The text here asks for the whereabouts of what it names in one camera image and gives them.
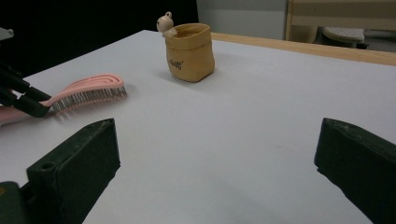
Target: hairbrush bristles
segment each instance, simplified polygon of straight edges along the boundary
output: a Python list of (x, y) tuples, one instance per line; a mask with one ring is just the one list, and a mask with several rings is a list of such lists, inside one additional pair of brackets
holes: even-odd
[[(101, 101), (115, 101), (124, 98), (126, 95), (124, 81), (121, 77), (114, 74), (102, 74), (77, 80), (50, 97), (49, 100), (39, 103), (44, 107), (52, 107), (59, 115), (78, 106), (95, 104)], [(0, 105), (0, 126), (25, 118), (26, 115), (15, 107)]]
[(59, 115), (70, 109), (83, 105), (96, 104), (103, 101), (120, 100), (126, 95), (127, 93), (124, 87), (78, 92), (53, 103), (52, 108), (55, 113)]

